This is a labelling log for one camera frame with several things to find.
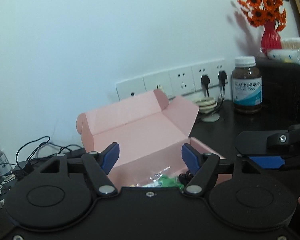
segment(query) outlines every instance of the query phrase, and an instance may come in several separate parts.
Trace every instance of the black circular disc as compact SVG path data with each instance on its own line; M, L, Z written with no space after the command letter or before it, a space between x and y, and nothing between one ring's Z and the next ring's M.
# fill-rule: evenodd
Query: black circular disc
M85 214L91 204L88 188L67 175L31 174L13 187L5 202L7 213L27 228L67 225Z
M209 203L226 223L247 231L287 225L296 208L285 186L260 174L245 174L215 186Z

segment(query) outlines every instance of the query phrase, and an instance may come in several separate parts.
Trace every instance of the pink vase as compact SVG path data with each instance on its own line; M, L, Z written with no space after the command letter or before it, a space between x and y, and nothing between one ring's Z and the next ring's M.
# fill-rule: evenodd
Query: pink vase
M264 24L265 32L261 40L261 48L263 53L268 49L281 49L280 36L275 30L275 22L266 21Z

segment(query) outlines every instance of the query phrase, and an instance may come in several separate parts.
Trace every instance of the pink box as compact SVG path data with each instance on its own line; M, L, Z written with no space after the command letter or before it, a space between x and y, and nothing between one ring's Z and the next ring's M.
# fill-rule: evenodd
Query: pink box
M184 143L200 153L218 154L189 138L198 110L183 97L169 103L162 91L154 90L80 114L77 131L87 152L101 152L112 142L119 144L119 159L108 175L117 188L144 185L167 168L164 174L168 176L187 170L181 157Z

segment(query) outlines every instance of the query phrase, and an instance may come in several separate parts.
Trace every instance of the white label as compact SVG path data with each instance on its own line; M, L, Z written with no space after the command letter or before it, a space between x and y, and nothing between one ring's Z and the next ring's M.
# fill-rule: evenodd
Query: white label
M6 175L7 173L9 173L11 167L8 163L7 158L2 154L0 157L0 164L4 163L2 165L0 165L0 175Z
M256 106L262 102L262 78L232 79L233 102L242 106Z

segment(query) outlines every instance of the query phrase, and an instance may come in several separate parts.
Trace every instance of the electrical socket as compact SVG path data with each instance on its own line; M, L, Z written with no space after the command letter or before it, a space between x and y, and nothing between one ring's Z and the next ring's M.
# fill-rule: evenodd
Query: electrical socket
M191 67L177 68L169 71L173 94L181 96L195 92Z
M160 89L171 99L173 98L173 90L168 71L149 74L143 77L146 91Z
M208 75L208 77L210 78L209 87L219 85L219 79L218 79L219 71L226 70L226 69L227 69L226 61L224 59L201 62L191 66L195 90L196 91L202 90L202 85L201 85L202 75Z
M146 92L146 87L142 77L126 80L117 83L115 86L117 88L120 101Z

